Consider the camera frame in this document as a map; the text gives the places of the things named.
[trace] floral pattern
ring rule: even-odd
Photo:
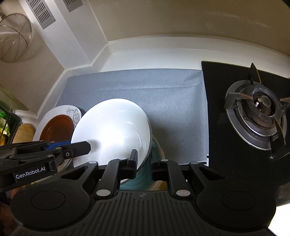
[[[66,110],[66,113],[73,120],[74,127],[76,127],[77,123],[81,119],[81,111],[78,108],[76,108],[76,109],[68,108]]]

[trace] vent slot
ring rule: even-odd
[[[63,0],[69,12],[83,5],[81,0]]]
[[[55,22],[55,18],[44,0],[26,0],[26,2],[43,29]]]

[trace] beige wall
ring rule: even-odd
[[[25,14],[18,0],[5,0],[0,11]],[[37,113],[63,67],[32,26],[32,40],[26,53],[13,63],[0,61],[0,83],[31,111]]]
[[[197,34],[242,40],[290,56],[282,0],[89,0],[108,39]]]

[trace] ribbed black surface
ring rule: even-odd
[[[218,229],[204,221],[189,201],[176,200],[168,191],[119,191],[112,199],[97,201],[82,220],[66,229],[39,232],[19,227],[12,235],[270,236],[273,234],[268,229],[251,233],[231,233]]]

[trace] black glass cooktop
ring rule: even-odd
[[[278,195],[280,186],[290,182],[289,106],[288,110],[285,109],[288,126],[286,145],[273,158],[272,151],[257,149],[244,141],[233,128],[224,109],[228,88],[236,81],[247,80],[249,68],[202,62],[202,70],[209,117],[209,166],[225,176],[262,185],[269,194],[276,195],[277,205],[286,203],[289,199],[279,199]],[[262,84],[274,92],[278,99],[290,97],[290,79],[258,72]]]

